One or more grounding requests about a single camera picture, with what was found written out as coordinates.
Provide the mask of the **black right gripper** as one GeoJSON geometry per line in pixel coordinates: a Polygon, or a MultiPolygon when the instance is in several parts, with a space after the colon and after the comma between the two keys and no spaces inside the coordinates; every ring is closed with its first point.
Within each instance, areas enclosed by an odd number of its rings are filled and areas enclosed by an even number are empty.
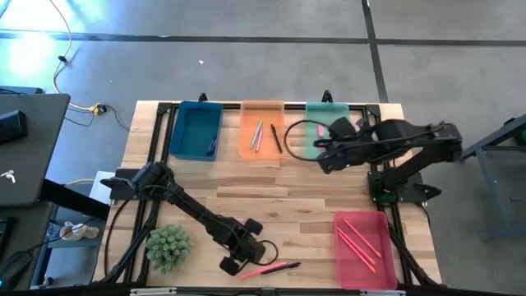
{"type": "Polygon", "coordinates": [[[330,124],[330,138],[314,141],[314,146],[321,150],[317,156],[318,164],[324,173],[341,171],[349,164],[346,159],[364,158],[364,141],[356,136],[356,129],[346,118],[341,117],[330,124]]]}

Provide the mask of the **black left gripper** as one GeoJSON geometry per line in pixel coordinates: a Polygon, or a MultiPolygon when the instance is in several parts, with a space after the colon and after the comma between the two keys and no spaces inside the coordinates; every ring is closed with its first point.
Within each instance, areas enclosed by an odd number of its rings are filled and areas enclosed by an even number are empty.
{"type": "Polygon", "coordinates": [[[244,235],[233,235],[226,243],[231,257],[224,257],[220,262],[220,269],[231,276],[235,276],[240,269],[236,261],[249,261],[259,263],[265,254],[265,246],[251,235],[259,235],[263,230],[263,225],[254,220],[247,219],[245,228],[249,233],[244,235]]]}

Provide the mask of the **black pen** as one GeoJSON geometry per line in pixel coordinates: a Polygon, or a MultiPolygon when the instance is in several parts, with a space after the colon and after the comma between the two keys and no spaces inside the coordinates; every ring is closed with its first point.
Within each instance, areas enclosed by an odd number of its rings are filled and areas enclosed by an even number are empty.
{"type": "Polygon", "coordinates": [[[272,267],[268,270],[265,270],[263,272],[261,272],[262,275],[268,275],[268,274],[271,274],[271,273],[275,273],[275,272],[278,272],[278,271],[283,271],[283,270],[287,270],[287,269],[293,269],[293,268],[296,268],[296,267],[299,267],[302,263],[300,261],[298,262],[293,262],[293,263],[286,263],[286,264],[283,264],[283,265],[279,265],[279,266],[276,266],[276,267],[272,267]]]}

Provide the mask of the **black pen scale print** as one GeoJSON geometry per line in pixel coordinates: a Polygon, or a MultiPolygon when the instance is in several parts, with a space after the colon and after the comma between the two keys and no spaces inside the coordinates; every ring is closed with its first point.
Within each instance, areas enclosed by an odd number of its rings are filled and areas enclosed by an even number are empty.
{"type": "Polygon", "coordinates": [[[273,135],[273,138],[275,140],[275,145],[276,145],[277,151],[280,154],[283,154],[283,150],[282,150],[282,147],[281,147],[281,144],[280,144],[280,140],[279,140],[279,135],[278,135],[278,132],[277,132],[277,129],[276,129],[275,125],[271,123],[270,124],[270,129],[272,131],[272,135],[273,135]]]}

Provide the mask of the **light teal pen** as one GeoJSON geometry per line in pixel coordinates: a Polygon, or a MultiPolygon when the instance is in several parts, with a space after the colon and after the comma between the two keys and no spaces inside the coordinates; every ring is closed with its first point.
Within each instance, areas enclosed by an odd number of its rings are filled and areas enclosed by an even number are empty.
{"type": "Polygon", "coordinates": [[[256,126],[256,130],[255,130],[254,135],[253,135],[253,137],[251,139],[250,149],[253,149],[254,146],[256,145],[256,141],[257,141],[258,136],[259,136],[259,134],[261,132],[262,123],[263,123],[263,120],[261,119],[258,122],[257,126],[256,126]]]}

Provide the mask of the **teal translucent plastic bin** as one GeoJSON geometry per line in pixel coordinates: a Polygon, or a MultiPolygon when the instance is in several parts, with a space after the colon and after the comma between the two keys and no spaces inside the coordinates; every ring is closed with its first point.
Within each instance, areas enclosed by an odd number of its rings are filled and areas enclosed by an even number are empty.
{"type": "MultiPolygon", "coordinates": [[[[338,118],[346,117],[349,118],[350,112],[346,104],[341,103],[307,103],[305,119],[317,121],[329,126],[333,121],[338,118]]],[[[318,139],[329,138],[330,133],[327,127],[322,126],[325,129],[325,135],[323,138],[318,137],[317,123],[305,123],[305,158],[315,159],[321,150],[313,145],[313,142],[318,139]]]]}

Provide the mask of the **green artificial plant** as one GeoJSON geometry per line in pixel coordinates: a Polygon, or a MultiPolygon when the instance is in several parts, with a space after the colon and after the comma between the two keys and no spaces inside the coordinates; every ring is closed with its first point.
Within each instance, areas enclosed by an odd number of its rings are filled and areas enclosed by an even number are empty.
{"type": "Polygon", "coordinates": [[[181,225],[167,224],[150,232],[145,248],[154,269],[166,274],[175,271],[188,258],[193,244],[181,225]]]}

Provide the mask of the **orange translucent plastic bin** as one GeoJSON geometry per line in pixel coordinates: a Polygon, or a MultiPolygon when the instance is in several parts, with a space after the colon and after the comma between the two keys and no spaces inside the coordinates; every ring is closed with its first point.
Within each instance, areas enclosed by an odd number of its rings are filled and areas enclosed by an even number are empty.
{"type": "Polygon", "coordinates": [[[283,101],[243,101],[240,111],[239,154],[245,160],[276,160],[281,157],[275,145],[270,129],[274,124],[279,140],[284,133],[284,102],[283,101]],[[259,153],[255,146],[250,149],[251,139],[260,120],[263,120],[263,134],[259,153]]]}

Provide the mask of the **pink translucent plastic bin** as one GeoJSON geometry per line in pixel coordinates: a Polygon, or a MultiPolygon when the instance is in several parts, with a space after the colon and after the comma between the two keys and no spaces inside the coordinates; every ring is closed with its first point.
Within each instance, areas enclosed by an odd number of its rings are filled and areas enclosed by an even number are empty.
{"type": "Polygon", "coordinates": [[[395,289],[398,279],[386,215],[379,211],[338,211],[333,220],[336,275],[343,289],[395,289]],[[380,252],[379,258],[345,223],[348,220],[380,252]],[[376,264],[372,273],[338,236],[342,229],[376,264]]]}

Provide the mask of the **blue plastic bin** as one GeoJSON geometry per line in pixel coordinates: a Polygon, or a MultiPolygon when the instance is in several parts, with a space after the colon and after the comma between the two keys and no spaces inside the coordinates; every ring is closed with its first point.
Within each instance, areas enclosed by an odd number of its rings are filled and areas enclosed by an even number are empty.
{"type": "Polygon", "coordinates": [[[210,102],[183,101],[178,109],[168,152],[181,160],[215,161],[223,121],[223,105],[210,102]],[[206,151],[218,136],[214,155],[206,151]]]}

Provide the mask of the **grey metal cart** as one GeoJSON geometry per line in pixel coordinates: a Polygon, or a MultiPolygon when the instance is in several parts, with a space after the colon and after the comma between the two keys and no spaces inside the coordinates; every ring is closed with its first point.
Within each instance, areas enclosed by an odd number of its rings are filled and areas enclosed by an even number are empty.
{"type": "Polygon", "coordinates": [[[466,148],[459,158],[478,162],[487,189],[489,230],[481,239],[526,235],[526,113],[466,148]]]}

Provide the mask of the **white paper sheet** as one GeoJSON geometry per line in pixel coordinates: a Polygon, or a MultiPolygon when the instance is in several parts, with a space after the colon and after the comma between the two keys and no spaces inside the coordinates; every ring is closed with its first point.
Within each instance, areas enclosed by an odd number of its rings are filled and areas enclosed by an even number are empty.
{"type": "Polygon", "coordinates": [[[92,188],[90,190],[90,198],[111,206],[113,204],[110,198],[111,189],[103,185],[100,181],[106,178],[115,176],[114,172],[98,171],[95,175],[92,188]]]}

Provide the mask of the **dark grey laptop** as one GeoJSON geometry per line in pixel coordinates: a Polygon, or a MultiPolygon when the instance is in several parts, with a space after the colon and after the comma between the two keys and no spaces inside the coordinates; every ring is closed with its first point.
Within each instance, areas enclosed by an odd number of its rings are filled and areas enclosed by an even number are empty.
{"type": "Polygon", "coordinates": [[[71,96],[0,95],[0,115],[21,111],[27,136],[0,145],[0,206],[27,206],[39,200],[71,96]]]}

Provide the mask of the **black box device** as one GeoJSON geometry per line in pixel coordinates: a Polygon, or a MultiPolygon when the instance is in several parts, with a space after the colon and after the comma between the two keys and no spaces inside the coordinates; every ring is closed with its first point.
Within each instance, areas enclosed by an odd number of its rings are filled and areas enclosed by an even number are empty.
{"type": "Polygon", "coordinates": [[[0,114],[0,145],[28,135],[26,115],[20,110],[0,114]]]}

